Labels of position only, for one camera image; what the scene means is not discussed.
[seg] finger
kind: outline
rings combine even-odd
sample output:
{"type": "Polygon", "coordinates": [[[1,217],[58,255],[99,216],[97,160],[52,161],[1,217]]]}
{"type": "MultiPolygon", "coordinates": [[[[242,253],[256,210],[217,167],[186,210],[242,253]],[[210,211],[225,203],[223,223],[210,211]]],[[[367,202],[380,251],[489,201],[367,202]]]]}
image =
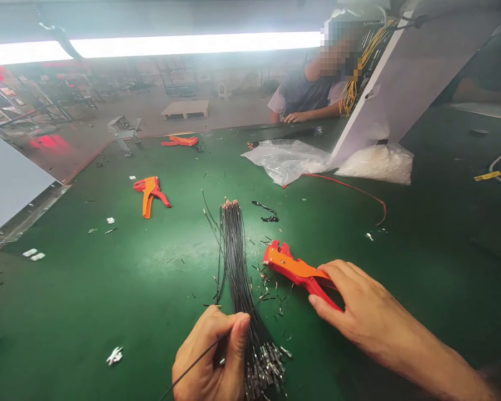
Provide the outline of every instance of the finger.
{"type": "Polygon", "coordinates": [[[222,313],[220,310],[219,310],[219,307],[218,306],[215,306],[215,305],[210,305],[206,308],[206,310],[204,311],[204,313],[199,317],[199,319],[197,320],[197,323],[195,323],[195,326],[192,328],[191,332],[189,333],[188,335],[188,338],[185,339],[184,341],[184,344],[186,343],[191,343],[191,344],[194,344],[195,343],[195,339],[200,335],[200,333],[202,332],[202,327],[204,325],[204,322],[210,317],[210,316],[213,316],[213,315],[216,315],[216,314],[221,314],[223,316],[226,316],[224,313],[222,313]]]}
{"type": "MultiPolygon", "coordinates": [[[[200,357],[208,347],[214,344],[221,336],[228,333],[228,331],[234,325],[236,319],[240,314],[236,315],[214,315],[210,316],[204,322],[202,331],[200,335],[195,339],[195,344],[193,344],[193,349],[190,353],[190,360],[195,360],[200,357]]],[[[206,366],[212,363],[213,356],[215,355],[215,350],[217,349],[217,344],[215,344],[209,352],[202,357],[197,366],[206,366]]]]}
{"type": "Polygon", "coordinates": [[[360,281],[361,276],[355,272],[351,266],[347,264],[347,262],[338,259],[328,263],[329,265],[333,265],[336,268],[340,269],[347,277],[352,278],[353,280],[360,281]]]}
{"type": "Polygon", "coordinates": [[[347,293],[349,293],[349,289],[352,288],[355,284],[355,281],[350,276],[346,275],[341,269],[339,269],[336,266],[335,262],[343,261],[334,261],[325,265],[320,265],[318,269],[327,273],[338,291],[342,293],[342,295],[346,295],[347,293]]]}
{"type": "Polygon", "coordinates": [[[247,346],[247,333],[251,325],[251,316],[239,316],[230,333],[227,348],[227,361],[224,370],[224,381],[228,388],[238,389],[243,382],[245,372],[245,347],[247,346]]]}
{"type": "Polygon", "coordinates": [[[342,331],[346,320],[343,312],[334,309],[323,298],[314,294],[308,297],[308,301],[310,301],[310,304],[312,304],[321,319],[328,322],[339,331],[342,331]]]}
{"type": "Polygon", "coordinates": [[[370,281],[375,281],[369,274],[367,274],[364,270],[360,269],[354,263],[347,262],[347,264],[351,267],[351,269],[353,269],[356,273],[358,273],[363,278],[366,278],[366,279],[368,279],[370,281]]]}

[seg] clear plastic bag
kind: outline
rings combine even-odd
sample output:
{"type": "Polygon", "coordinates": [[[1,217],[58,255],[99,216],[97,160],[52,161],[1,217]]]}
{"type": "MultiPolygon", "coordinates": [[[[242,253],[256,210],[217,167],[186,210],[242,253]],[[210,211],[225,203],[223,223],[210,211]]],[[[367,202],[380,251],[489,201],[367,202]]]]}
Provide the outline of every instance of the clear plastic bag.
{"type": "Polygon", "coordinates": [[[354,152],[334,174],[410,185],[413,161],[399,144],[374,145],[354,152]]]}
{"type": "Polygon", "coordinates": [[[330,170],[327,167],[330,153],[296,139],[266,140],[241,156],[256,165],[263,166],[274,183],[281,186],[295,181],[302,174],[316,174],[330,170]]]}

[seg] person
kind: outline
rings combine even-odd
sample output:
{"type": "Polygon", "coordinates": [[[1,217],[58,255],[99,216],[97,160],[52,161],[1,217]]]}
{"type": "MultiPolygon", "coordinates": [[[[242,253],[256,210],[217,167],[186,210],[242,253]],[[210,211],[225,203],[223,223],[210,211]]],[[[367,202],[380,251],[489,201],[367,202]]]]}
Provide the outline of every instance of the person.
{"type": "Polygon", "coordinates": [[[292,70],[282,80],[267,105],[271,122],[301,123],[321,118],[339,117],[342,93],[357,64],[354,50],[363,36],[360,24],[331,25],[330,36],[343,32],[340,40],[320,50],[319,55],[302,67],[292,70]]]}
{"type": "MultiPolygon", "coordinates": [[[[358,266],[336,260],[321,265],[345,301],[345,312],[310,295],[317,314],[383,366],[441,400],[496,401],[499,394],[455,350],[419,323],[383,287],[358,266]]],[[[244,355],[250,316],[225,315],[209,306],[184,341],[173,365],[173,382],[216,341],[230,332],[225,364],[214,366],[216,347],[174,387],[176,401],[241,400],[244,355]]]]}
{"type": "Polygon", "coordinates": [[[435,104],[501,104],[501,26],[442,91],[435,104]]]}

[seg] green work table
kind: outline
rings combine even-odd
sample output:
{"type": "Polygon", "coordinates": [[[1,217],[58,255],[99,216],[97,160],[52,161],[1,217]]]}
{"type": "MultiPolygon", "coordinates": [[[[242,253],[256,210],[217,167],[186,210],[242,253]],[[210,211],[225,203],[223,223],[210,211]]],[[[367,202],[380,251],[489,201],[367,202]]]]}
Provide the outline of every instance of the green work table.
{"type": "MultiPolygon", "coordinates": [[[[330,151],[336,125],[344,123],[325,121],[323,136],[303,140],[330,151]]],[[[501,185],[473,181],[501,149],[487,150],[488,139],[468,136],[481,126],[501,133],[501,122],[431,109],[404,140],[416,155],[412,186],[334,176],[386,202],[380,227],[382,207],[374,199],[314,177],[282,189],[240,156],[249,141],[315,125],[201,133],[201,153],[150,138],[131,145],[134,155],[125,158],[110,144],[107,162],[97,158],[87,166],[0,251],[0,401],[159,399],[171,383],[176,351],[217,288],[218,245],[202,190],[215,216],[225,197],[240,202],[255,243],[247,243],[253,281],[259,273],[251,265],[260,265],[266,236],[287,242],[312,266],[351,261],[475,367],[501,360],[501,252],[480,235],[486,236],[488,217],[489,229],[500,232],[501,185]],[[152,217],[144,219],[143,194],[134,191],[131,175],[157,175],[173,207],[155,199],[152,217]],[[277,210],[282,232],[262,222],[268,212],[251,201],[277,210]],[[109,217],[115,224],[107,224],[109,217]],[[23,257],[31,248],[46,257],[23,257]],[[109,367],[105,360],[117,346],[124,347],[123,359],[109,367]]],[[[269,291],[287,296],[284,316],[276,301],[258,310],[276,343],[293,354],[285,363],[288,399],[398,400],[419,391],[323,322],[304,289],[291,293],[291,282],[276,277],[278,289],[273,284],[269,291]]],[[[232,312],[228,288],[221,304],[232,312]]]]}

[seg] red wire stripper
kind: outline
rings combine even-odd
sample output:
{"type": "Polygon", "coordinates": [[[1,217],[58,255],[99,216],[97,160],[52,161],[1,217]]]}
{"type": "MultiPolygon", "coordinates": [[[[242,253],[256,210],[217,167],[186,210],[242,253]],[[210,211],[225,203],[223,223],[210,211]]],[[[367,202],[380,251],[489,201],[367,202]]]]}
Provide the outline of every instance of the red wire stripper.
{"type": "Polygon", "coordinates": [[[296,285],[302,285],[310,294],[323,298],[334,309],[343,312],[317,282],[317,279],[319,279],[327,287],[338,291],[328,274],[307,265],[300,259],[293,259],[288,244],[284,243],[280,248],[279,245],[280,241],[276,240],[267,247],[266,254],[263,257],[263,264],[286,276],[296,285]]]}
{"type": "Polygon", "coordinates": [[[192,136],[191,138],[180,138],[179,136],[169,136],[171,142],[162,142],[161,146],[195,146],[199,139],[196,136],[192,136]]]}
{"type": "Polygon", "coordinates": [[[152,199],[157,197],[161,199],[163,204],[171,207],[169,200],[160,189],[160,180],[157,177],[148,177],[137,181],[134,184],[134,189],[137,192],[143,192],[143,217],[150,218],[150,210],[152,208],[152,199]]]}

